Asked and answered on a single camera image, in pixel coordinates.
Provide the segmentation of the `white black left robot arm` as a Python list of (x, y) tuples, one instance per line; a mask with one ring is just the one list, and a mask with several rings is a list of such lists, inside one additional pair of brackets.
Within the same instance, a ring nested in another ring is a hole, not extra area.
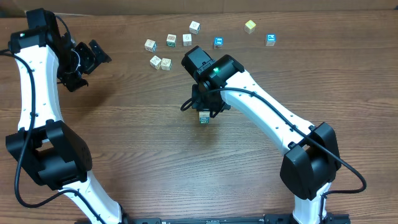
[(39, 8), (26, 14), (28, 29), (11, 35), (1, 54), (16, 60), (21, 81), (21, 117), (6, 149), (17, 161), (15, 182), (26, 172), (54, 197), (64, 195), (86, 215), (88, 223), (129, 223), (129, 216), (98, 182), (86, 142), (63, 121), (58, 86), (75, 91), (111, 58), (95, 40), (76, 43), (61, 34), (60, 16)]

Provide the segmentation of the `green letter wooden block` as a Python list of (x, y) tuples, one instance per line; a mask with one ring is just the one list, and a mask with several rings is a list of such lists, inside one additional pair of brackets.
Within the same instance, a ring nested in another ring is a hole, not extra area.
[(200, 123), (201, 124), (208, 124), (209, 123), (209, 118), (200, 118)]

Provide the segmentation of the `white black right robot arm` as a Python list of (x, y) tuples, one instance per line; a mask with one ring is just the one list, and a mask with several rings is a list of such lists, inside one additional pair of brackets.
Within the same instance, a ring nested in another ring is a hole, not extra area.
[(230, 55), (212, 59), (199, 46), (188, 51), (182, 66), (196, 83), (181, 107), (196, 109), (202, 123), (236, 108), (276, 145), (283, 157), (280, 178), (295, 196), (290, 215), (265, 215), (266, 223), (349, 223), (348, 215), (325, 210), (325, 193), (341, 167), (333, 128), (314, 126), (266, 93)]

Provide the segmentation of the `plain wooden block blue H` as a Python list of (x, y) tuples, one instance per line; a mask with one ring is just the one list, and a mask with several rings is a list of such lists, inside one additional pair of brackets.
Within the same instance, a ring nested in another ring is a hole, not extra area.
[(199, 118), (200, 119), (209, 119), (210, 118), (210, 112), (209, 111), (200, 111), (199, 112)]

